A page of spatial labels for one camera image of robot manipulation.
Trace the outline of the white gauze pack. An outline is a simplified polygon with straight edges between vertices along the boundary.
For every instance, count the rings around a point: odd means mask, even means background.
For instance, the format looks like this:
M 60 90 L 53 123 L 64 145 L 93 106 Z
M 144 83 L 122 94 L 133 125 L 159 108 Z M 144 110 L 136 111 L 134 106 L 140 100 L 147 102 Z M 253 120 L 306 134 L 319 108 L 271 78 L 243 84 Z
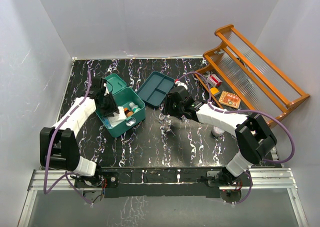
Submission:
M 113 116 L 105 118 L 105 125 L 107 128 L 111 129 L 120 124 L 127 118 L 124 108 L 122 106 L 118 107 L 118 112 L 114 112 Z

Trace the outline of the brown medicine bottle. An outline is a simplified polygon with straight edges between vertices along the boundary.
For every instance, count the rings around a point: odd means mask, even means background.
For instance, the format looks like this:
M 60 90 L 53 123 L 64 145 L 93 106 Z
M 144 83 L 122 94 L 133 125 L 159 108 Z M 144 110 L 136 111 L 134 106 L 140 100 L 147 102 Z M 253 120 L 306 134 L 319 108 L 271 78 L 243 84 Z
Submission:
M 133 111 L 131 111 L 130 109 L 128 109 L 128 108 L 124 108 L 124 113 L 125 113 L 125 116 L 128 118 L 128 117 L 130 117 L 130 116 L 132 116 L 133 114 L 134 114 L 134 112 Z

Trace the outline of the white medicine bottle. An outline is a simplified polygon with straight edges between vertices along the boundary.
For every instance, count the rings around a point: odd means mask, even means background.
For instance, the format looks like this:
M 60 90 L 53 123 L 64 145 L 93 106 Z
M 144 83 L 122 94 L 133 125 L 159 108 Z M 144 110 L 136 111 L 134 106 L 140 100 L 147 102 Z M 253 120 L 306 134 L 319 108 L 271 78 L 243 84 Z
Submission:
M 135 104 L 134 102 L 130 102 L 129 103 L 129 107 L 130 107 L 130 109 L 131 109 L 131 111 L 133 112 L 133 113 L 136 113 L 136 112 L 138 112 L 141 108 L 137 105 L 137 104 Z

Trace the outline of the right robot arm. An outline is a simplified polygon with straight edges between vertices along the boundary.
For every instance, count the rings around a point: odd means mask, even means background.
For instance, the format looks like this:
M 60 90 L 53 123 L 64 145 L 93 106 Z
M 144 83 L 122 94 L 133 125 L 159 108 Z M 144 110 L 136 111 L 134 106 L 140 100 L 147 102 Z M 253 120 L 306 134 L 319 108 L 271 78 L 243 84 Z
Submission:
M 241 174 L 259 164 L 275 147 L 277 139 L 259 113 L 227 113 L 203 101 L 194 100 L 183 86 L 172 88 L 164 99 L 162 114 L 212 125 L 236 137 L 238 153 L 211 181 L 233 186 Z

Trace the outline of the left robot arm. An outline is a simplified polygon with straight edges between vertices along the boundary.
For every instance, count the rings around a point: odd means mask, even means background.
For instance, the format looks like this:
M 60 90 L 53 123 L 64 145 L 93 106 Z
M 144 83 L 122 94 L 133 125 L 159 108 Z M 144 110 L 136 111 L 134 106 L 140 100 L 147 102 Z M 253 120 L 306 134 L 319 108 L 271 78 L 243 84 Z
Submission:
M 114 117 L 119 108 L 105 78 L 89 77 L 88 89 L 77 97 L 70 110 L 52 127 L 44 127 L 39 134 L 40 164 L 49 169 L 61 169 L 85 176 L 93 187 L 103 182 L 97 164 L 80 155 L 77 135 L 95 112 L 102 117 Z

